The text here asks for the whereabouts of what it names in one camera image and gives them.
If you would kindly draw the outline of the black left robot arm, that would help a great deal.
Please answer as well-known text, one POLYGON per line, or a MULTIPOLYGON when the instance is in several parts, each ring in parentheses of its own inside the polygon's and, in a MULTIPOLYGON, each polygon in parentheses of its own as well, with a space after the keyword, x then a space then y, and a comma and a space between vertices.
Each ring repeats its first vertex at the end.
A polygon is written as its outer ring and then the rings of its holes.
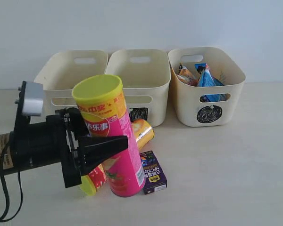
POLYGON ((126 136, 90 137, 77 108, 64 108, 44 122, 30 122, 42 113, 40 83, 24 81, 18 89, 14 129, 0 134, 0 177, 61 163, 65 187, 80 185, 82 177, 128 148, 126 136))

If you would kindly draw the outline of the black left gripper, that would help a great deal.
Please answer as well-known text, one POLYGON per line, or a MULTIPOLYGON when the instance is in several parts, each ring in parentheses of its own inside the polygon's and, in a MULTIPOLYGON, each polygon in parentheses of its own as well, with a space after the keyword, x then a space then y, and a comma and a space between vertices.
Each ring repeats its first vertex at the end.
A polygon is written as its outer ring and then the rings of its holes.
POLYGON ((56 110, 46 122, 53 129, 66 188, 80 185, 81 176, 128 148, 127 136, 85 137, 89 132, 77 108, 56 110))

